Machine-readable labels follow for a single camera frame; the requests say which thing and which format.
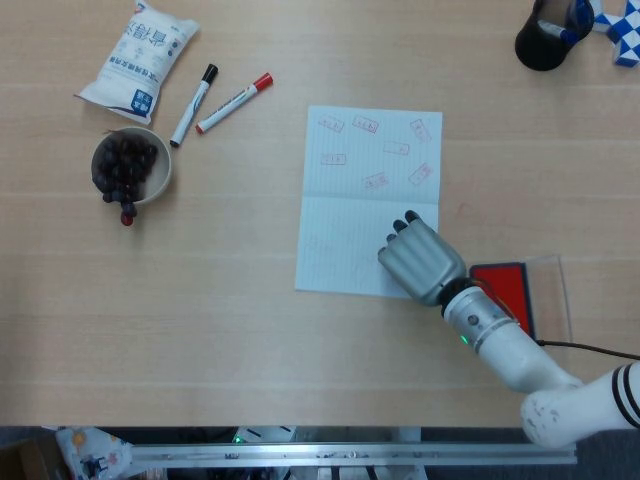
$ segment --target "blue and white toy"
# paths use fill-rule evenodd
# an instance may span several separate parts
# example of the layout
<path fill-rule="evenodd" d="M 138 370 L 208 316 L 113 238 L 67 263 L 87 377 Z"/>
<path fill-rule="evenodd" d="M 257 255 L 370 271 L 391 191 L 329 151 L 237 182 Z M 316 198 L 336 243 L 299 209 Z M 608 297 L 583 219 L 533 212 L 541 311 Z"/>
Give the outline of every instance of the blue and white toy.
<path fill-rule="evenodd" d="M 591 0 L 595 14 L 593 29 L 607 35 L 615 44 L 614 63 L 635 67 L 640 63 L 640 0 L 626 0 L 623 15 L 604 13 L 602 0 Z"/>

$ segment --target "white bag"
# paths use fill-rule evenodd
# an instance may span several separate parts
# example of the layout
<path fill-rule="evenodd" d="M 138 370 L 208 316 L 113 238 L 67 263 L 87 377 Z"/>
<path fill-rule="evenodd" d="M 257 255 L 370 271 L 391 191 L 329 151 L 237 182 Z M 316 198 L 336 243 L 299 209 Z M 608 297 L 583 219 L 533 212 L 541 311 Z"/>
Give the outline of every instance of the white bag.
<path fill-rule="evenodd" d="M 121 478 L 133 458 L 130 443 L 95 427 L 63 428 L 56 441 L 73 480 Z"/>
<path fill-rule="evenodd" d="M 146 0 L 134 4 L 135 13 L 98 78 L 78 96 L 149 125 L 162 82 L 200 27 L 159 12 Z"/>

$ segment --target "grape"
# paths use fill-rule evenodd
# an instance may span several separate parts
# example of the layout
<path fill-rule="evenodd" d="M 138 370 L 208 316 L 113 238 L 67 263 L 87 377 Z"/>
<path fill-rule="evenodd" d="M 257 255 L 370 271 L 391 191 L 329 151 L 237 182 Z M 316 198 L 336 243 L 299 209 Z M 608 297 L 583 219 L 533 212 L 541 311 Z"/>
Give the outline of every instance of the grape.
<path fill-rule="evenodd" d="M 120 203 L 120 221 L 130 226 L 138 215 L 134 202 L 141 196 L 140 182 L 151 173 L 158 147 L 141 135 L 114 132 L 103 148 L 93 183 L 103 201 Z"/>
<path fill-rule="evenodd" d="M 136 206 L 133 203 L 123 203 L 122 213 L 124 213 L 125 215 L 131 218 L 134 218 L 136 215 L 138 215 L 138 210 L 136 209 Z"/>
<path fill-rule="evenodd" d="M 120 221 L 125 227 L 130 227 L 133 225 L 133 217 L 125 215 L 124 212 L 120 214 Z"/>

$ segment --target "marker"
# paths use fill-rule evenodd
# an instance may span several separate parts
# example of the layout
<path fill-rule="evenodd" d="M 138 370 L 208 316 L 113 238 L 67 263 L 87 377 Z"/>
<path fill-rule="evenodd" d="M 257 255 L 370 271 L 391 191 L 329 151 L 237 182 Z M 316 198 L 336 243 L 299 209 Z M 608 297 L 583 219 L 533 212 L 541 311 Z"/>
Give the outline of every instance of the marker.
<path fill-rule="evenodd" d="M 538 26 L 543 32 L 559 38 L 567 45 L 575 45 L 580 40 L 576 32 L 567 30 L 566 28 L 562 28 L 545 20 L 538 20 Z"/>
<path fill-rule="evenodd" d="M 207 94 L 207 90 L 209 90 L 209 87 L 213 83 L 213 79 L 216 78 L 217 74 L 218 67 L 210 63 L 207 67 L 207 71 L 204 72 L 204 75 L 202 76 L 200 85 L 198 85 L 196 92 L 193 94 L 193 98 L 189 102 L 189 105 L 187 105 L 187 109 L 184 111 L 182 118 L 178 122 L 176 131 L 173 132 L 171 140 L 169 140 L 169 144 L 172 147 L 178 148 L 182 143 L 182 140 L 187 133 L 187 129 L 191 125 L 193 117 L 198 111 L 198 108 L 200 108 L 200 104 L 202 103 L 202 100 L 204 100 L 204 96 Z"/>
<path fill-rule="evenodd" d="M 196 130 L 200 135 L 213 127 L 220 120 L 225 118 L 235 109 L 237 109 L 240 105 L 244 105 L 251 97 L 253 97 L 256 93 L 261 92 L 269 85 L 273 85 L 273 78 L 268 73 L 265 73 L 258 80 L 253 82 L 243 91 L 238 93 L 235 97 L 229 100 L 227 103 L 222 105 L 218 110 L 213 112 L 204 120 L 201 120 L 196 125 Z"/>

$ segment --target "marker cap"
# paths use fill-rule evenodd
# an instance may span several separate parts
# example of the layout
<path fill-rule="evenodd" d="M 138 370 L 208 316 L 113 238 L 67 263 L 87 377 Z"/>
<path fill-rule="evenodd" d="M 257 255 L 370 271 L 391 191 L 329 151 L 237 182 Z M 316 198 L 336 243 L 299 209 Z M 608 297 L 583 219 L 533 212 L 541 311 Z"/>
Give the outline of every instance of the marker cap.
<path fill-rule="evenodd" d="M 213 83 L 213 79 L 216 78 L 218 74 L 218 67 L 216 67 L 213 63 L 210 63 L 207 67 L 207 71 L 204 72 L 202 76 L 202 81 L 207 82 L 209 85 Z"/>
<path fill-rule="evenodd" d="M 264 90 L 269 85 L 273 85 L 273 78 L 271 78 L 271 75 L 269 73 L 265 73 L 258 80 L 253 82 L 253 86 L 256 87 L 256 90 L 258 91 Z"/>

